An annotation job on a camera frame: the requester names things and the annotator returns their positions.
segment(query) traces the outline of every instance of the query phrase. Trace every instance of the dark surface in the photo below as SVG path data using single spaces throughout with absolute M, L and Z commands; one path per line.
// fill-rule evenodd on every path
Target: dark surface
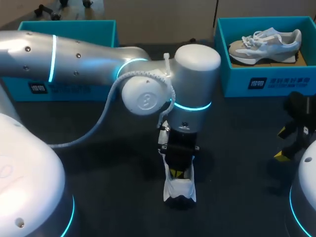
M 144 48 L 153 58 L 175 50 Z M 81 213 L 83 236 L 286 237 L 284 214 L 295 165 L 270 162 L 293 141 L 277 138 L 290 120 L 283 100 L 224 99 L 218 83 L 197 140 L 197 205 L 187 211 L 170 209 L 162 200 L 158 115 L 138 117 L 120 99 L 115 101 L 88 144 L 57 151 Z M 16 108 L 36 136 L 62 143 L 88 131 L 103 106 L 58 102 L 19 103 Z

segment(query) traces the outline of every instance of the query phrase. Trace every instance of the black object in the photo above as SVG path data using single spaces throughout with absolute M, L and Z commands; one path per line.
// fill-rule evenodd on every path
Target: black object
M 160 152 L 165 154 L 165 161 L 170 169 L 185 172 L 192 164 L 196 154 L 197 133 L 182 133 L 174 129 L 169 131 L 168 143 Z
M 90 8 L 91 5 L 93 4 L 93 1 L 90 1 L 90 0 L 82 0 L 82 4 L 84 5 L 85 8 Z
M 68 0 L 59 0 L 62 7 L 66 7 L 68 5 Z
M 40 17 L 43 15 L 43 12 L 47 12 L 50 15 L 50 19 L 52 21 L 59 21 L 61 19 L 61 15 L 55 13 L 52 9 L 44 6 L 44 5 L 39 5 L 38 9 L 34 11 L 36 17 Z
M 29 82 L 29 88 L 32 94 L 47 94 L 47 89 L 44 83 Z
M 284 109 L 293 120 L 284 126 L 278 136 L 286 139 L 297 131 L 294 143 L 281 151 L 283 156 L 293 160 L 296 153 L 308 148 L 316 130 L 316 95 L 304 96 L 299 92 L 291 92 L 284 102 Z

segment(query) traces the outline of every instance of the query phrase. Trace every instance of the shoe sole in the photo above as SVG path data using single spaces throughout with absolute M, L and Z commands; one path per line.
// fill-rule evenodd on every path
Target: shoe sole
M 233 56 L 230 54 L 230 56 L 232 58 L 234 58 L 235 60 L 247 64 L 247 65 L 255 65 L 259 60 L 264 59 L 266 57 L 261 57 L 261 58 L 239 58 L 236 56 Z M 291 55 L 290 57 L 288 55 L 282 55 L 282 54 L 278 54 L 278 55 L 272 55 L 270 57 L 267 57 L 266 59 L 271 59 L 273 61 L 276 61 L 278 63 L 295 63 L 296 62 L 296 57 L 295 54 Z

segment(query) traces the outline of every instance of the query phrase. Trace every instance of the cable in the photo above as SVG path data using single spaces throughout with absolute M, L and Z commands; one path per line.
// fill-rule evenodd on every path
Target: cable
M 88 139 L 89 137 L 91 137 L 94 134 L 94 132 L 98 129 L 98 127 L 100 126 L 102 121 L 104 120 L 104 117 L 109 109 L 110 102 L 112 100 L 112 96 L 114 95 L 114 92 L 115 92 L 117 86 L 123 80 L 130 78 L 130 77 L 134 77 L 134 76 L 144 76 L 144 77 L 149 77 L 149 78 L 154 79 L 154 80 L 159 80 L 167 86 L 168 92 L 171 92 L 171 103 L 170 103 L 169 107 L 165 111 L 161 112 L 159 115 L 159 120 L 158 120 L 158 124 L 157 124 L 157 128 L 159 128 L 160 125 L 162 124 L 163 117 L 165 115 L 167 115 L 168 113 L 170 113 L 170 111 L 173 109 L 174 103 L 176 101 L 176 94 L 175 94 L 175 91 L 172 87 L 171 81 L 166 79 L 166 76 L 156 75 L 156 74 L 153 74 L 151 72 L 133 71 L 133 72 L 123 74 L 113 83 L 113 85 L 110 89 L 110 92 L 108 94 L 107 102 L 105 103 L 102 114 L 100 115 L 96 124 L 86 134 L 84 134 L 82 137 L 80 137 L 72 142 L 67 142 L 67 143 L 63 143 L 63 144 L 51 144 L 51 145 L 49 145 L 49 147 L 53 148 L 53 149 L 70 147 L 70 146 L 79 144 L 79 143 L 83 142 L 84 140 Z

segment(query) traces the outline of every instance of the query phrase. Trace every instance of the teal box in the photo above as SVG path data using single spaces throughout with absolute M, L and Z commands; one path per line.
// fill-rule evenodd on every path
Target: teal box
M 119 46 L 114 20 L 26 21 L 20 24 L 19 30 L 57 35 L 107 47 Z M 106 101 L 110 91 L 109 86 L 43 83 L 21 78 L 3 78 L 3 82 L 15 101 Z
M 302 32 L 301 53 L 307 66 L 233 68 L 228 45 L 271 27 L 279 32 Z M 222 58 L 220 73 L 225 97 L 286 96 L 291 91 L 316 93 L 316 25 L 310 17 L 219 18 L 215 48 Z M 253 88 L 252 81 L 262 86 Z

